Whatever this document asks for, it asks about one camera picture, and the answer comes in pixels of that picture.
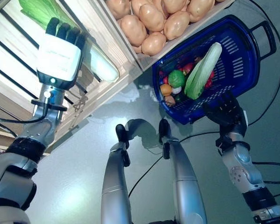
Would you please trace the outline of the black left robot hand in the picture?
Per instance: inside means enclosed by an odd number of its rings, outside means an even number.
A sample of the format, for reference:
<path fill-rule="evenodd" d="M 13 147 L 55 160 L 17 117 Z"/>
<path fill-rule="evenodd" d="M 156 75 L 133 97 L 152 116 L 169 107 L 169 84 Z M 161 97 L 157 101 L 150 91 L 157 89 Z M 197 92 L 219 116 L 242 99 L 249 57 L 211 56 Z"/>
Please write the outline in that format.
<path fill-rule="evenodd" d="M 72 88 L 81 69 L 86 39 L 79 28 L 51 18 L 38 48 L 39 82 L 62 90 Z"/>

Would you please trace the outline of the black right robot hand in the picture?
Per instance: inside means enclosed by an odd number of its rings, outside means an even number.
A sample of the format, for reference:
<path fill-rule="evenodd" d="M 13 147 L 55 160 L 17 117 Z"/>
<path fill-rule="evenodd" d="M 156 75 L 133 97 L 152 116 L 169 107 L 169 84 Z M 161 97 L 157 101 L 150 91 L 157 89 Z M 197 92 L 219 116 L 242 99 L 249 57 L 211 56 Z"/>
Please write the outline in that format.
<path fill-rule="evenodd" d="M 203 111 L 208 119 L 219 125 L 220 135 L 229 133 L 245 135 L 247 130 L 245 113 L 231 91 L 225 92 L 217 100 L 217 106 L 203 103 Z"/>

